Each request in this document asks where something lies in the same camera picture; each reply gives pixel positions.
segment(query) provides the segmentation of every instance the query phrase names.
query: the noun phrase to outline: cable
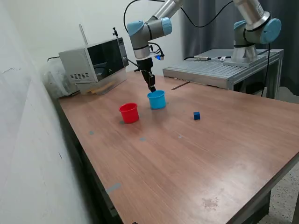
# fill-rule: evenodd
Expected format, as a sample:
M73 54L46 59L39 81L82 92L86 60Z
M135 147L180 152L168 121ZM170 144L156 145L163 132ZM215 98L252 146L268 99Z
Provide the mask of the cable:
M58 57L49 57L47 62L50 60L50 59L54 59L54 58L60 58L59 56Z
M213 22L216 18L217 18L217 16L223 11L223 9L225 9L225 7L226 6L228 6L230 3L232 3L232 2L234 2L234 1L230 1L228 4L226 4L224 7L222 7L222 9L219 11L219 13L217 13L217 15L211 20L211 21L209 21L206 25L204 25L204 26L196 26L193 22L192 22L192 20L190 19L190 17L188 16L188 14L185 12L185 10L181 7L181 10L183 11L183 13L186 15L186 17L187 17L187 19L190 21L190 23L193 25L193 26L195 26L195 27L197 27L197 28L203 28L203 27L206 27L207 25L209 25L211 22Z
M265 81L263 83L263 91L266 88L266 82L267 82L267 76L268 76L268 71L269 71L269 63L270 63L270 44L268 45L268 63L267 63L267 70L266 70L266 76L265 76Z
M197 59L200 59L199 57L186 57L186 58L184 58L184 61L187 60L187 59L189 59L189 58L197 58ZM208 57L208 58L206 58L206 60L221 59L221 58L222 58L221 56L220 56L220 57L212 57L212 58Z
M127 27L126 27L126 13L127 13L127 10L128 10L128 8L129 8L129 6L132 5L132 4L133 4L134 2L136 2L136 1L140 1L140 0L134 0L134 1L131 1L131 2L127 5L126 10L125 10L125 12L124 12L124 14L123 14L123 25L124 25L124 27L125 27L127 33L128 33L128 29L127 29ZM164 0L148 0L148 1L165 2Z
M157 47L159 47L159 50L161 51L161 53L163 53L163 51L162 51L161 47L159 46L159 44L157 44L157 43L153 43L153 42L149 42L149 44L156 45Z
M135 65L138 68L138 65L134 62L132 62L130 59L128 59L129 62L131 62L133 65Z

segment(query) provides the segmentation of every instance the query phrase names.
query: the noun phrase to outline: wooden table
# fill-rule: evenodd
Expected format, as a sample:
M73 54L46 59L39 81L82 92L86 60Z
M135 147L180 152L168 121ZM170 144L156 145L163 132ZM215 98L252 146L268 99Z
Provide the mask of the wooden table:
M157 77L152 111L140 73L104 96L60 104L125 224L242 223L298 162L299 105ZM123 124L118 108L138 104ZM194 121L193 112L201 120Z

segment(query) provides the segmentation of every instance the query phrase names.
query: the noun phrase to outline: gray tape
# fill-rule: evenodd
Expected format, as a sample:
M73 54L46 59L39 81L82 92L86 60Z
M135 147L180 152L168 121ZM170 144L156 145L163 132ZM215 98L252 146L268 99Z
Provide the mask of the gray tape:
M112 187L106 189L106 193L107 194L110 194L112 191L118 189L121 187L121 184L120 183L116 183L115 185L113 185Z

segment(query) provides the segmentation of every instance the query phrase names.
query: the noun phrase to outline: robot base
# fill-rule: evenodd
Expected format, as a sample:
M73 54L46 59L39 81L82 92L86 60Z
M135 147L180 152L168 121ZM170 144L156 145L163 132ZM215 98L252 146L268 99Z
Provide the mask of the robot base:
M248 57L242 58L239 61L232 61L232 59L226 59L223 65L240 66L240 67L251 67L259 62L265 60L267 56L258 55L255 59L249 59Z

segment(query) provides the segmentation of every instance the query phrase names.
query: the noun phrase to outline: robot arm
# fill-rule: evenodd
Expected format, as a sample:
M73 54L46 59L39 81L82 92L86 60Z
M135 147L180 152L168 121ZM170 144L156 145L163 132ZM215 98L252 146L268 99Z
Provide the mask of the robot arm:
M244 21L234 25L236 47L270 43L281 30L279 19L272 19L265 12L258 0L234 0ZM149 89L155 91L155 76L151 72L153 61L150 55L149 41L172 32L170 18L181 8L183 0L166 0L158 11L147 21L136 21L128 24L128 33L139 69Z
M151 92L156 91L155 76L151 72L153 60L150 55L149 41L166 36L172 32L170 18L180 9L183 0L166 0L160 9L147 21L128 24L132 47L144 80Z

